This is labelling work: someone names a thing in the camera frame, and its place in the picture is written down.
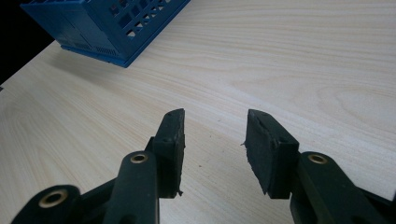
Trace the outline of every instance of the dark background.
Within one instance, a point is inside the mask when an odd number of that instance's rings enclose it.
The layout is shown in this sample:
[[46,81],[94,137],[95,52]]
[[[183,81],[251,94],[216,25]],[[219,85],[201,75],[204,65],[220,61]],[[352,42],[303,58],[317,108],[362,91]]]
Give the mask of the dark background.
[[48,46],[53,38],[39,26],[21,8],[25,0],[5,0],[1,16],[2,59],[0,85],[14,75],[41,50]]

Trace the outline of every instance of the wood grain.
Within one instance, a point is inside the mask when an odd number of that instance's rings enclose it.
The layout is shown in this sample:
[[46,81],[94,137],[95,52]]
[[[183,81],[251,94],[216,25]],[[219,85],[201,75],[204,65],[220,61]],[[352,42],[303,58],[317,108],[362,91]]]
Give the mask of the wood grain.
[[161,223],[292,223],[241,146],[249,108],[390,199],[394,71],[394,1],[191,1],[126,69],[54,42],[0,92],[0,223],[47,187],[113,178],[177,108],[184,194],[161,200]]

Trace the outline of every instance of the screw hole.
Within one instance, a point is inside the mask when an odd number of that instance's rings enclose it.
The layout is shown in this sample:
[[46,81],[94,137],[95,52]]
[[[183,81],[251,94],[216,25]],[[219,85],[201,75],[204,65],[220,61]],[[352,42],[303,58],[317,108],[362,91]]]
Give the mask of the screw hole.
[[144,154],[137,154],[132,156],[131,162],[132,163],[142,163],[145,162],[149,157]]
[[308,156],[308,159],[317,164],[326,164],[327,159],[318,155],[318,154],[311,154]]
[[38,205],[42,208],[51,208],[62,203],[67,198],[66,189],[56,189],[44,196]]

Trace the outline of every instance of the blue plastic crate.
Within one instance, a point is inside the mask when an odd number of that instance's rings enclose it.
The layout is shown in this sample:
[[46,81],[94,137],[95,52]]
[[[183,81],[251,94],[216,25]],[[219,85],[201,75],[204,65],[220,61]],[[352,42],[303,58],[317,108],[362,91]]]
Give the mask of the blue plastic crate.
[[63,49],[122,67],[190,0],[33,0],[21,4]]

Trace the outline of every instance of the wooden table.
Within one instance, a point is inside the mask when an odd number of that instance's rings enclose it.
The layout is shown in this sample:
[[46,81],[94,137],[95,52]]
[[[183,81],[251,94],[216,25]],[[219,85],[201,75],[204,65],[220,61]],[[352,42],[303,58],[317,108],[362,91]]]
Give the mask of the wooden table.
[[0,91],[0,223],[42,189],[115,177],[177,108],[184,194],[161,200],[161,223],[292,223],[241,146],[250,108],[391,199],[395,71],[393,0],[191,1],[126,69],[54,42]]

